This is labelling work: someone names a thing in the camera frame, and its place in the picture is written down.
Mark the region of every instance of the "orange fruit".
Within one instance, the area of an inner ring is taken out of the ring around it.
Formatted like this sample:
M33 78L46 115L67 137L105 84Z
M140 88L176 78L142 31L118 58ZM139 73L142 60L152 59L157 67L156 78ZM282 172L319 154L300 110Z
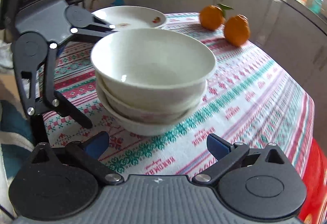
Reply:
M205 29L215 31L224 21L223 11L217 6L209 5L202 9L199 19Z
M236 15L225 23L224 36L236 47L240 47L250 38L250 28L244 15Z

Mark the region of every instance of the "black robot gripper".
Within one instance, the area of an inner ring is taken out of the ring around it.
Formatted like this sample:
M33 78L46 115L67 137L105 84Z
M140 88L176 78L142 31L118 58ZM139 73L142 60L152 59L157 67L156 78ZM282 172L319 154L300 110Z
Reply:
M86 9L68 6L65 0L1 0L0 13L0 28L13 36L15 78L36 142L48 142L42 117L48 111L69 115L84 128L92 128L91 120L54 88L57 52L72 41L96 43L115 26ZM36 98L36 75L42 65L42 93ZM23 79L29 81L28 94Z
M64 148L38 144L9 188L19 215L14 223L301 223L296 215L306 187L274 143L250 149L210 134L207 147L218 161L192 181L186 175L124 181L96 160L108 146L106 132Z

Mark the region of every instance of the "patterned tablecloth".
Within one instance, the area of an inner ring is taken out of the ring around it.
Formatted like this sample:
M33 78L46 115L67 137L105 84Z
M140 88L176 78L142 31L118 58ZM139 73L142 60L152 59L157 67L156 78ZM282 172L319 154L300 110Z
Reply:
M128 174L188 174L193 177L216 162L206 148L209 133L233 143L262 148L276 142L302 176L309 156L314 103L309 95L264 51L251 42L241 48L228 44L222 27L204 30L197 13L168 14L165 29L194 37L217 57L217 70L208 79L201 108L173 130L142 137L124 130L104 109L95 92L91 44L74 43L60 56L55 88L92 121L84 129L69 116L44 115L50 144L85 141L100 131L110 135L104 164Z

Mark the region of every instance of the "ribbed gray surface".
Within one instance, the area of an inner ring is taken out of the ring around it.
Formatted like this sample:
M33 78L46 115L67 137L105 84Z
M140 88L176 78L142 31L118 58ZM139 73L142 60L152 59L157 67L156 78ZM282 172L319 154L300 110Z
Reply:
M134 176L119 186L107 186L99 198L76 216L58 221L19 217L14 224L254 224L225 209L210 188L190 183L186 176ZM296 218L280 224L299 224Z

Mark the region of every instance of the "bowl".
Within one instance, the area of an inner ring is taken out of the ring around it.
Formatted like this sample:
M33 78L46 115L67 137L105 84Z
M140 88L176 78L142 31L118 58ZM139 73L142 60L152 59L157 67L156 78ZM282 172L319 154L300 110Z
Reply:
M91 62L108 91L134 108L177 112L197 100L216 58L200 41L178 32L140 28L100 39Z
M157 10L139 6L114 6L103 8L93 14L111 24L115 31L136 28L161 28L167 23L166 16Z
M179 110L177 112L154 112L133 108L120 101L119 99L115 98L112 94L110 94L110 92L106 89L106 86L103 83L102 77L98 73L95 73L95 76L96 82L107 97L108 103L111 108L125 118L135 120L141 123L171 123L179 117L183 116L188 110ZM198 105L199 102L201 102L201 99L205 95L206 91L207 86L205 86L201 97L194 100L189 105L189 108L194 108L196 105Z
M182 122L183 120L187 119L190 117L200 106L200 103L196 105L195 107L189 109L187 112L185 112L184 115L176 119L173 123L169 124L152 124L152 123L140 123L136 122L130 119L127 119L117 112L115 112L112 107L109 105L106 96L102 89L99 87L97 84L96 87L96 92L98 94L98 98L104 108L108 110L108 112L114 117L116 122L124 127L127 131L138 134L138 135L143 135L143 136L156 136L156 135L162 135L171 129L173 129L177 124Z

